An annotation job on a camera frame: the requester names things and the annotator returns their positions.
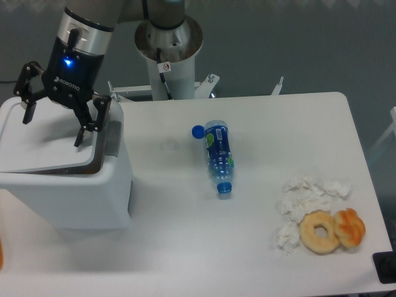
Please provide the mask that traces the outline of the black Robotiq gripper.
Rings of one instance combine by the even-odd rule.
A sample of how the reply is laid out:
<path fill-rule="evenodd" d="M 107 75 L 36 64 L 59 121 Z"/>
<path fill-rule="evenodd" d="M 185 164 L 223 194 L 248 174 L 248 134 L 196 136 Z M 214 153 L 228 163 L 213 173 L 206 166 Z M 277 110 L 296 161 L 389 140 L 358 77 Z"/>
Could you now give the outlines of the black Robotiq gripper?
<path fill-rule="evenodd" d="M 93 85 L 103 60 L 104 55 L 68 50 L 66 43 L 56 38 L 46 71 L 36 61 L 22 67 L 14 87 L 14 95 L 21 98 L 21 105 L 25 109 L 22 122 L 31 122 L 37 101 L 47 96 L 56 103 L 74 109 L 80 123 L 75 147 L 83 142 L 85 131 L 101 132 L 109 115 L 111 97 L 93 94 Z M 33 93 L 30 81 L 38 76 L 41 76 L 44 89 Z M 96 120 L 92 119 L 87 105 L 91 98 L 97 110 Z"/>

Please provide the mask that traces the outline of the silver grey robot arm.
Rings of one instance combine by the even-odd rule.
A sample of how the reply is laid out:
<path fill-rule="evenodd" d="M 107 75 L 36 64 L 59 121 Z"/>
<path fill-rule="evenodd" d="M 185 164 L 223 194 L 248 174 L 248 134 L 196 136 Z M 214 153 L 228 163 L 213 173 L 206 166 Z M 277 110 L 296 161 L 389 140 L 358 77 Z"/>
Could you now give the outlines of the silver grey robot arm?
<path fill-rule="evenodd" d="M 85 132 L 100 132 L 111 99 L 96 94 L 93 85 L 115 26 L 132 21 L 139 22 L 134 39 L 147 61 L 153 99 L 193 99 L 203 34 L 186 14 L 184 1 L 68 1 L 48 67 L 26 63 L 15 85 L 23 123 L 32 120 L 38 100 L 46 97 L 74 112 L 80 123 L 76 145 Z"/>

